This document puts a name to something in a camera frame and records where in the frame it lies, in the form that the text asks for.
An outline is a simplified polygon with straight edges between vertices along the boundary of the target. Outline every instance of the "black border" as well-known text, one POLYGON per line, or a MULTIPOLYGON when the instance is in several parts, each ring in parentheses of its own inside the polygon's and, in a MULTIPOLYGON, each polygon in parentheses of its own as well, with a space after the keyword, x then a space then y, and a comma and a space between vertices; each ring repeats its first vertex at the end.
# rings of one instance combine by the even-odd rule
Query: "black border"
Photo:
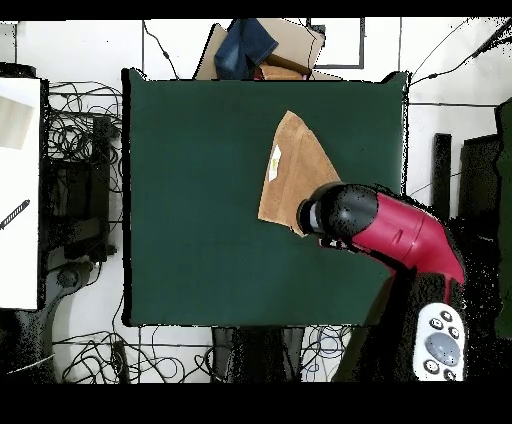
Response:
POLYGON ((126 327, 134 327, 131 323, 132 311, 132 232, 131 232, 131 156, 130 156, 130 126, 131 126, 131 83, 130 69, 121 70, 121 84, 123 90, 122 107, 123 120, 121 130, 121 155, 123 157, 123 269, 124 269, 124 306, 121 313, 121 322, 126 327))
POLYGON ((365 18, 359 18, 359 63, 357 65, 315 65, 313 66, 313 69, 364 69, 364 38, 366 37, 365 22, 365 18))

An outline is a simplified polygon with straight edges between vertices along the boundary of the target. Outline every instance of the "green board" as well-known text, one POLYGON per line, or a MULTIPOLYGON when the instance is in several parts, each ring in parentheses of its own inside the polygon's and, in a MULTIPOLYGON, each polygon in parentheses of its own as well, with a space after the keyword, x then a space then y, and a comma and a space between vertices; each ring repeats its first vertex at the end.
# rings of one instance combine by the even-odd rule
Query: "green board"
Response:
POLYGON ((406 74, 349 81, 145 81, 129 109, 131 325, 362 323, 388 271, 257 219, 287 110, 341 179, 400 191, 406 74))
POLYGON ((498 136, 502 152, 496 163, 501 176, 500 225, 500 292, 503 309, 496 321, 500 337, 512 337, 512 99, 496 110, 498 136))

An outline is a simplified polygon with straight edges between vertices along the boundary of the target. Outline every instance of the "remote control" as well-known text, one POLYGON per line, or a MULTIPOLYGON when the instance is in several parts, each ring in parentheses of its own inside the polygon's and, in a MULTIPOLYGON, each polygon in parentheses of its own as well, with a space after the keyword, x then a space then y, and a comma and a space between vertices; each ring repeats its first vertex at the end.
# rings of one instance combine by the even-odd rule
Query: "remote control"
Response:
POLYGON ((466 335, 460 315, 430 303, 418 316, 413 369, 420 381, 462 381, 466 335))

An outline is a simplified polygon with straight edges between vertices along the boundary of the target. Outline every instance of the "cable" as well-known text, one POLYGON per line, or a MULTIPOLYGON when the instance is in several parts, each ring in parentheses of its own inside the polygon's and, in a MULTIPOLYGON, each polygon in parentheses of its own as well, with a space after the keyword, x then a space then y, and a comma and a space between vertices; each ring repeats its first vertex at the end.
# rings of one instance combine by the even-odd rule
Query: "cable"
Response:
POLYGON ((455 68, 453 69, 450 69, 449 71, 444 71, 444 72, 440 72, 440 73, 436 73, 436 74, 430 74, 426 77, 423 77, 423 78, 420 78, 418 81, 414 81, 413 83, 411 83, 411 87, 414 85, 414 84, 417 84, 421 81, 424 81, 426 79, 434 79, 434 78, 437 78, 441 75, 446 75, 446 74, 449 74, 451 72, 454 72, 456 71, 457 69, 459 69, 462 65, 464 65, 469 59, 473 58, 475 59, 478 55, 480 55, 481 53, 484 53, 485 51, 491 49, 491 48, 494 48, 500 44, 503 44, 503 43, 509 43, 511 42, 512 40, 512 37, 508 37, 506 38, 505 40, 501 40, 501 41, 498 41, 498 38, 503 35, 505 33, 505 31, 507 31, 509 29, 509 27, 512 25, 512 18, 509 18, 500 28, 498 28, 484 43, 482 43, 480 45, 480 47, 478 47, 478 49, 476 49, 473 53, 471 53, 468 57, 466 57, 461 63, 459 63, 455 68))
POLYGON ((312 326, 312 331, 309 333, 309 345, 303 349, 301 355, 301 364, 304 363, 304 359, 309 352, 313 352, 313 356, 304 365, 301 365, 299 369, 299 375, 303 371, 306 373, 306 381, 308 381, 309 375, 313 375, 313 382, 316 380, 316 373, 320 371, 320 365, 317 360, 320 358, 323 365, 323 371, 328 376, 327 370, 325 369, 324 359, 337 359, 340 358, 345 352, 345 344, 343 338, 352 331, 352 326, 341 326, 336 329, 330 325, 315 325, 312 326), (334 335, 328 335, 326 332, 330 331, 334 335), (336 342, 336 348, 327 348, 322 345, 325 340, 333 340, 336 342))
POLYGON ((468 19, 464 19, 464 20, 463 20, 459 25, 457 25, 457 26, 456 26, 456 27, 455 27, 455 28, 454 28, 454 29, 453 29, 453 30, 452 30, 452 31, 451 31, 451 32, 450 32, 446 37, 444 37, 444 38, 441 40, 441 42, 440 42, 437 46, 435 46, 435 47, 434 47, 434 50, 432 50, 432 51, 429 53, 429 55, 425 58, 425 60, 424 60, 423 62, 421 62, 420 66, 418 66, 418 69, 416 69, 416 70, 414 71, 414 73, 412 74, 411 79, 412 79, 412 78, 414 78, 414 76, 416 75, 416 73, 420 70, 420 68, 421 68, 421 67, 423 66, 423 64, 428 60, 428 58, 429 58, 430 56, 432 56, 432 54, 433 54, 433 53, 438 49, 438 47, 439 47, 441 44, 443 44, 443 43, 446 41, 446 39, 447 39, 450 35, 452 35, 455 31, 457 31, 457 30, 458 30, 462 25, 464 25, 464 24, 465 24, 465 23, 467 23, 468 21, 469 21, 469 18, 468 18, 468 19))
POLYGON ((174 72, 174 76, 176 77, 176 79, 179 81, 180 77, 178 77, 178 74, 176 73, 176 69, 174 69, 174 65, 172 63, 172 60, 171 58, 169 57, 169 53, 167 53, 164 48, 162 47, 162 45, 160 44, 160 40, 154 36, 153 34, 151 34, 149 31, 148 31, 148 28, 146 26, 146 21, 142 20, 142 25, 144 26, 144 31, 146 31, 146 34, 148 34, 150 37, 153 37, 156 42, 158 43, 158 47, 160 47, 160 50, 162 50, 162 53, 164 55, 164 57, 169 61, 169 63, 171 64, 171 67, 172 67, 172 71, 174 72))
MULTIPOLYGON (((455 173, 455 174, 451 174, 451 175, 450 175, 450 178, 455 177, 455 176, 460 175, 460 174, 461 174, 461 172, 457 172, 457 173, 455 173)), ((423 189, 425 189, 425 188, 427 188, 427 187, 430 187, 432 184, 434 184, 434 183, 432 182, 432 183, 429 183, 429 184, 427 184, 427 185, 424 185, 423 187, 419 188, 418 190, 413 191, 411 194, 408 194, 408 196, 409 196, 409 197, 412 197, 412 196, 414 196, 416 193, 418 193, 419 191, 421 191, 421 190, 423 190, 423 189)))
POLYGON ((44 359, 41 359, 40 361, 34 362, 33 364, 27 365, 25 367, 18 368, 18 369, 14 370, 14 371, 9 371, 7 374, 14 374, 15 372, 20 372, 20 371, 26 370, 28 368, 35 367, 35 366, 37 366, 39 364, 42 364, 43 362, 48 361, 49 359, 52 359, 54 356, 55 356, 55 353, 51 354, 50 356, 48 356, 48 357, 46 357, 44 359))
MULTIPOLYGON (((122 158, 118 153, 118 148, 109 144, 109 157, 101 151, 97 152, 96 159, 92 156, 92 143, 93 143, 93 118, 97 116, 108 117, 111 121, 111 138, 117 138, 121 134, 122 119, 120 117, 120 103, 119 95, 120 91, 109 87, 106 84, 99 83, 96 81, 85 81, 85 82, 62 82, 50 84, 50 96, 64 97, 66 103, 60 109, 50 108, 49 115, 49 140, 48 140, 48 157, 50 159, 63 159, 70 162, 85 162, 91 165, 91 172, 94 176, 106 186, 109 191, 122 196, 122 189, 119 185, 118 171, 121 171, 120 162, 122 158), (97 84, 99 88, 93 88, 83 93, 79 93, 77 89, 78 84, 97 84), (58 93, 53 92, 55 89, 62 89, 63 87, 70 87, 69 93, 58 93), (114 103, 108 107, 103 106, 91 106, 87 110, 84 108, 83 97, 98 94, 101 91, 109 91, 114 97, 114 103), (100 110, 102 113, 96 113, 95 110, 100 110), (109 181, 114 182, 114 187, 110 186, 109 181, 99 174, 96 169, 96 165, 100 162, 108 162, 110 167, 113 169, 113 174, 109 175, 109 181)), ((64 184, 65 192, 69 193, 67 184, 64 184)), ((118 221, 121 220, 123 214, 119 215, 118 221)), ((115 230, 117 223, 110 229, 109 234, 115 230)), ((99 240, 95 245, 85 252, 88 255, 91 251, 96 249, 103 241, 99 240)))

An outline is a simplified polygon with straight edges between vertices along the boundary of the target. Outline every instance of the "black cable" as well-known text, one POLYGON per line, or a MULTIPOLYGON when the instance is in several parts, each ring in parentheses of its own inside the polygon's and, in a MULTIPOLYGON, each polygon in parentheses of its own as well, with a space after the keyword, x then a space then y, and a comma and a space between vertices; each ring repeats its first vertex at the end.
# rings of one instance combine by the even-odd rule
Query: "black cable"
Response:
POLYGON ((313 352, 314 354, 307 363, 301 365, 296 378, 300 379, 301 373, 305 371, 306 380, 307 375, 313 374, 313 381, 315 381, 316 373, 320 370, 320 366, 318 365, 317 360, 319 358, 323 361, 324 359, 337 359, 341 357, 346 349, 346 346, 343 342, 343 337, 345 337, 351 331, 352 326, 341 326, 339 330, 329 325, 312 326, 312 330, 309 333, 309 345, 303 349, 303 354, 301 355, 301 364, 304 363, 304 358, 309 352, 313 352), (336 336, 326 335, 326 331, 331 331, 332 333, 336 334, 336 336), (337 345, 336 349, 323 347, 322 342, 326 339, 335 340, 337 345))
POLYGON ((428 60, 428 58, 430 56, 432 56, 432 54, 434 54, 434 52, 439 48, 439 46, 441 44, 443 44, 446 39, 448 37, 450 37, 455 31, 457 31, 462 25, 464 25, 465 23, 467 23, 469 21, 469 18, 468 19, 464 19, 459 25, 457 25, 446 37, 444 37, 441 42, 434 47, 434 49, 429 53, 429 55, 425 58, 425 60, 423 60, 423 62, 421 62, 420 66, 418 66, 418 68, 414 71, 414 73, 412 74, 411 76, 411 79, 414 78, 414 76, 416 75, 416 73, 420 70, 420 68, 423 66, 423 64, 428 60))
MULTIPOLYGON (((455 177, 455 176, 460 175, 460 174, 461 174, 461 172, 457 172, 457 173, 455 173, 455 174, 451 174, 451 175, 450 175, 450 178, 455 177)), ((424 190, 424 189, 426 189, 427 187, 430 187, 432 184, 434 184, 434 183, 433 183, 433 182, 432 182, 432 183, 428 183, 427 185, 424 185, 423 187, 419 188, 418 190, 413 191, 411 194, 408 194, 408 196, 409 196, 409 197, 412 197, 412 196, 414 196, 416 193, 418 193, 419 191, 424 190)))
POLYGON ((505 31, 507 31, 510 26, 512 25, 512 18, 509 18, 500 28, 498 28, 484 43, 482 43, 478 49, 476 49, 473 53, 471 53, 468 57, 466 57, 461 63, 459 63, 455 68, 453 69, 450 69, 449 71, 444 71, 444 72, 440 72, 440 73, 435 73, 435 74, 430 74, 426 77, 423 77, 423 78, 420 78, 418 81, 414 81, 413 83, 411 83, 411 87, 414 85, 414 84, 417 84, 421 81, 424 81, 426 79, 434 79, 434 78, 437 78, 441 75, 446 75, 446 74, 449 74, 451 72, 454 72, 456 71, 457 69, 459 69, 462 65, 464 65, 469 59, 473 58, 475 59, 478 55, 480 55, 481 53, 484 53, 485 51, 488 51, 490 48, 494 48, 500 44, 503 44, 503 43, 509 43, 511 42, 511 39, 512 37, 508 37, 506 38, 505 40, 501 40, 501 41, 497 41, 497 39, 503 35, 505 33, 505 31))
POLYGON ((158 47, 160 47, 160 50, 162 50, 162 54, 164 55, 164 57, 169 61, 169 63, 171 64, 171 67, 172 67, 172 71, 174 72, 174 76, 176 77, 177 80, 180 79, 180 77, 178 77, 178 74, 176 73, 176 69, 174 69, 174 65, 172 63, 172 60, 171 58, 169 57, 169 53, 167 53, 164 48, 162 47, 162 45, 160 44, 160 40, 154 36, 153 34, 151 34, 149 31, 148 31, 148 28, 146 26, 146 21, 142 20, 142 25, 144 26, 144 31, 146 31, 146 34, 148 34, 150 37, 153 37, 156 42, 158 43, 158 47))

